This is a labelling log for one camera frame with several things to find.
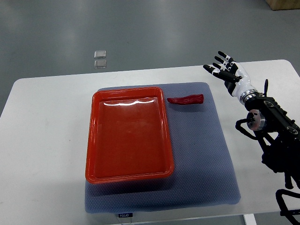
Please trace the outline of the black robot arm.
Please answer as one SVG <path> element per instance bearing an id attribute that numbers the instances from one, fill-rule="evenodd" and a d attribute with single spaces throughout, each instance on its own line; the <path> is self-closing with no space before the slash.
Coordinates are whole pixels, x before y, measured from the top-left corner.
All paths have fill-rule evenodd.
<path id="1" fill-rule="evenodd" d="M 247 117 L 236 122 L 235 128 L 243 135 L 256 140 L 262 148 L 262 163 L 274 173 L 283 173 L 285 189 L 276 191 L 280 215 L 293 225 L 299 209 L 288 209 L 284 196 L 298 199 L 292 191 L 293 184 L 300 184 L 300 128 L 287 112 L 267 93 L 248 90 L 241 99 L 248 111 Z"/>

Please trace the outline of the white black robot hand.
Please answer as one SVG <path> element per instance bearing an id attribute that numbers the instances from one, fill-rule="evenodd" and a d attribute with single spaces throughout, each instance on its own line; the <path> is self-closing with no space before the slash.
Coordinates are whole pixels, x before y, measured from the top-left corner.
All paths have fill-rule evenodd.
<path id="1" fill-rule="evenodd" d="M 251 84 L 251 79 L 244 67 L 228 54 L 219 51 L 215 56 L 217 63 L 203 65 L 203 68 L 214 77 L 224 81 L 229 94 L 236 97 L 241 104 L 259 95 Z"/>

